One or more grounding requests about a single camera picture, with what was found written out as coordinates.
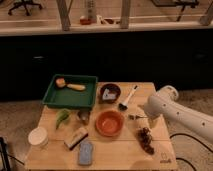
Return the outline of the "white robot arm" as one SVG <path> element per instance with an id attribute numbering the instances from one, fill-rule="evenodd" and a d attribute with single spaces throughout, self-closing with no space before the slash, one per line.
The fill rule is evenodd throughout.
<path id="1" fill-rule="evenodd" d="M 163 114 L 213 144 L 213 116 L 178 104 L 178 98 L 177 89 L 166 85 L 152 93 L 141 108 L 149 119 L 154 120 Z"/>

